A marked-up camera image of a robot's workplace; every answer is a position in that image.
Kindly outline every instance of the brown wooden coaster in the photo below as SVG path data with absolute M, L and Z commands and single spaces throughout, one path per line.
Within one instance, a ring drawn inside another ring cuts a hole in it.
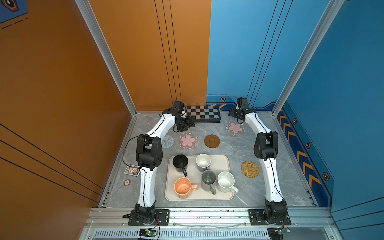
M 256 165 L 256 163 L 251 161 L 243 162 L 243 165 L 241 165 L 241 171 L 244 173 L 244 175 L 250 178 L 257 177 L 260 173 L 259 167 Z
M 215 147 L 219 146 L 220 139 L 216 135 L 208 135 L 205 137 L 204 143 L 206 144 L 207 147 L 215 148 Z

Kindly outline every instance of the orange wall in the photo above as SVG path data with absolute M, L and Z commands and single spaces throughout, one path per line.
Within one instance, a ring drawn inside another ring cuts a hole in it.
M 131 116 L 74 1 L 28 1 L 0 45 L 2 239 L 77 239 Z
M 90 3 L 138 111 L 206 104 L 210 0 Z

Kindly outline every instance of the yellow arrow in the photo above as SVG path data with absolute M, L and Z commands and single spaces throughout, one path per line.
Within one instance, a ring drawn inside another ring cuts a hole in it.
M 306 155 L 305 153 L 300 152 L 300 151 L 297 151 L 297 161 L 298 161 L 298 162 L 300 162 L 300 160 L 299 160 L 299 159 L 300 159 L 300 155 L 301 155 L 301 156 L 304 156 L 304 157 L 307 157 L 307 155 Z
M 290 135 L 296 136 L 296 134 L 295 134 L 294 132 L 290 132 L 290 131 L 288 131 L 288 142 L 289 142 L 289 136 L 290 136 Z
M 281 125 L 281 119 L 282 119 L 282 118 L 285 118 L 285 119 L 286 119 L 286 116 L 283 116 L 283 115 L 280 116 L 280 125 Z
M 303 162 L 303 173 L 304 173 L 304 175 L 305 175 L 305 167 L 309 167 L 310 169 L 313 170 L 313 167 L 312 167 L 311 165 L 309 165 L 309 164 L 306 163 L 306 162 Z
M 321 185 L 320 180 L 317 179 L 317 178 L 315 178 L 314 176 L 312 176 L 312 175 L 310 174 L 310 187 L 311 187 L 311 188 L 312 188 L 312 180 L 315 180 L 316 182 L 318 182 L 318 183 Z
M 285 133 L 285 127 L 290 127 L 291 125 L 289 125 L 288 123 L 285 123 L 284 124 L 284 133 Z

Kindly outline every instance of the black and white checkered board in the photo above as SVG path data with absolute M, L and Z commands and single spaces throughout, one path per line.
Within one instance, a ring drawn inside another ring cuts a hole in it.
M 221 119 L 217 106 L 187 107 L 187 116 L 191 116 L 194 123 L 214 123 Z

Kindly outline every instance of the orange mug handle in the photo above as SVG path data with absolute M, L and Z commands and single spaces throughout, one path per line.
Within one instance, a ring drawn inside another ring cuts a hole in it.
M 198 185 L 192 185 L 191 186 L 191 189 L 193 190 L 193 191 L 197 191 L 198 189 L 199 189 L 199 186 Z

